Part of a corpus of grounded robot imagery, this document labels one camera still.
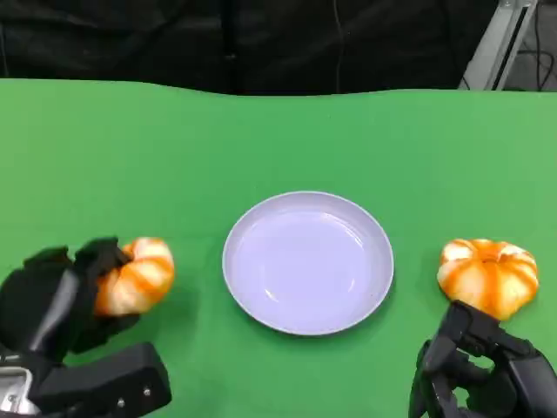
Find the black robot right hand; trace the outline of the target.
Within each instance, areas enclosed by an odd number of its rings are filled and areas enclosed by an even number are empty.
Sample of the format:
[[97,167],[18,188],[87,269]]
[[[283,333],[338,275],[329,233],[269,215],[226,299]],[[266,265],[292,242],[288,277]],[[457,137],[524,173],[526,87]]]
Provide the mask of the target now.
[[419,351],[411,417],[554,417],[556,373],[529,340],[455,300]]

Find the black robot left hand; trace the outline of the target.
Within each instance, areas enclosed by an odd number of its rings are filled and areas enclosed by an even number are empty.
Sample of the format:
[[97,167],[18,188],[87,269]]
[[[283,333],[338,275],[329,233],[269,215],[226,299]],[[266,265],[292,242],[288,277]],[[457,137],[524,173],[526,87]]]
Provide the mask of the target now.
[[98,280],[131,260],[116,237],[94,239],[72,258],[67,246],[44,248],[1,284],[1,345],[61,362],[67,353],[100,347],[138,322],[95,313]]

